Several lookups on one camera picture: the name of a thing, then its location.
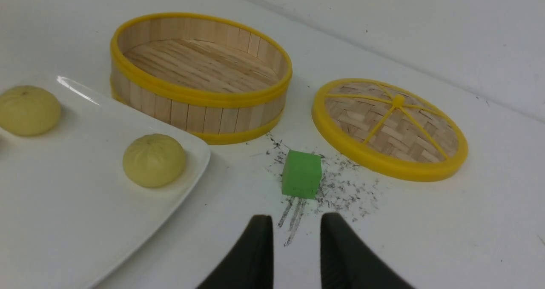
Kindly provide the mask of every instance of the white wall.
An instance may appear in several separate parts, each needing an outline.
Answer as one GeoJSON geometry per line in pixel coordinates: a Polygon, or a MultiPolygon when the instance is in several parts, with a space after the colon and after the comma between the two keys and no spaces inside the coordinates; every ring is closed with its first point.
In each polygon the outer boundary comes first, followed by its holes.
{"type": "Polygon", "coordinates": [[[253,1],[545,121],[545,0],[253,1]]]}

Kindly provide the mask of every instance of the bamboo steamer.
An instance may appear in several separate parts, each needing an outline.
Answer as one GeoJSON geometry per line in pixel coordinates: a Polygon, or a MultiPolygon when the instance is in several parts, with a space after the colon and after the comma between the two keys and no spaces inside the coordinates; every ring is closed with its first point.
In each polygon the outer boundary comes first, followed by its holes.
{"type": "Polygon", "coordinates": [[[257,138],[280,120],[292,77],[270,37],[214,16],[163,13],[111,40],[112,95],[208,144],[257,138]]]}
{"type": "Polygon", "coordinates": [[[391,177],[442,180],[455,174],[468,154],[462,131],[446,114],[384,82],[330,82],[316,93],[312,117],[339,152],[391,177]]]}

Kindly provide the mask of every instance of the yellow lid spoke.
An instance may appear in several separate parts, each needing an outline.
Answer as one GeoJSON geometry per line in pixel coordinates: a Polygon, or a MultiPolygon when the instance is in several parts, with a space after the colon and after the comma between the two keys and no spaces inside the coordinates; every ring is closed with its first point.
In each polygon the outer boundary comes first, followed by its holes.
{"type": "Polygon", "coordinates": [[[384,122],[386,122],[387,118],[392,114],[395,109],[395,107],[391,107],[388,112],[382,117],[382,119],[380,119],[380,121],[375,125],[375,127],[373,127],[373,129],[369,132],[369,134],[363,141],[363,145],[366,145],[371,140],[371,137],[376,133],[380,126],[384,124],[384,122]]]}
{"type": "Polygon", "coordinates": [[[424,110],[424,111],[429,112],[429,113],[431,113],[431,114],[434,114],[434,115],[436,115],[436,116],[438,116],[438,117],[444,118],[444,115],[443,115],[443,114],[438,113],[438,112],[436,112],[436,111],[434,111],[434,110],[428,109],[428,108],[426,108],[426,107],[422,107],[422,106],[418,106],[418,105],[402,105],[401,107],[403,107],[403,108],[413,108],[413,109],[424,110]]]}
{"type": "Polygon", "coordinates": [[[382,91],[384,91],[384,93],[386,93],[390,97],[390,99],[393,99],[392,94],[388,90],[386,90],[383,85],[380,85],[378,82],[374,84],[377,85],[382,91]]]}
{"type": "Polygon", "coordinates": [[[411,120],[411,122],[424,134],[424,136],[426,136],[426,138],[430,140],[431,144],[441,153],[441,155],[443,155],[445,159],[448,159],[448,155],[443,151],[443,149],[439,146],[436,140],[432,138],[430,134],[428,134],[428,132],[424,129],[424,127],[422,127],[420,123],[418,123],[418,121],[415,120],[415,118],[413,118],[413,116],[411,116],[411,114],[407,110],[403,108],[400,108],[400,110],[403,111],[405,116],[407,116],[409,120],[411,120]]]}
{"type": "Polygon", "coordinates": [[[362,95],[362,94],[341,94],[341,93],[337,94],[337,93],[331,93],[331,94],[326,94],[326,97],[353,97],[353,98],[356,98],[356,99],[366,99],[366,100],[377,101],[377,102],[382,102],[382,103],[392,103],[392,101],[381,99],[379,97],[374,97],[372,95],[362,95]]]}

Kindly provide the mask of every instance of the white rectangular plate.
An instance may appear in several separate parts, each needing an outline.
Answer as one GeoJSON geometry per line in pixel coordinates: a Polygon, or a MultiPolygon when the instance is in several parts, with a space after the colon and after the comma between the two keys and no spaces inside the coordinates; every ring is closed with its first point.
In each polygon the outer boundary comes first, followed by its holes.
{"type": "Polygon", "coordinates": [[[0,129],[0,287],[91,287],[183,202],[206,169],[210,149],[192,134],[62,76],[23,84],[54,94],[63,115],[39,137],[0,129]],[[134,139],[152,133],[175,138],[187,152],[182,176],[162,189],[137,186],[121,163],[134,139]]]}

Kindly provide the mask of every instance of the bamboo steamer basket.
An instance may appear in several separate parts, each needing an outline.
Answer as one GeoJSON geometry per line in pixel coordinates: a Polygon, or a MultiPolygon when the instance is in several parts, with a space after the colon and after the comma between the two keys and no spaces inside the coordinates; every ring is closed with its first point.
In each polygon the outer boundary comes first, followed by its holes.
{"type": "Polygon", "coordinates": [[[271,130],[292,77],[286,51],[255,29],[171,12],[121,25],[111,40],[112,95],[208,144],[271,130]]]}

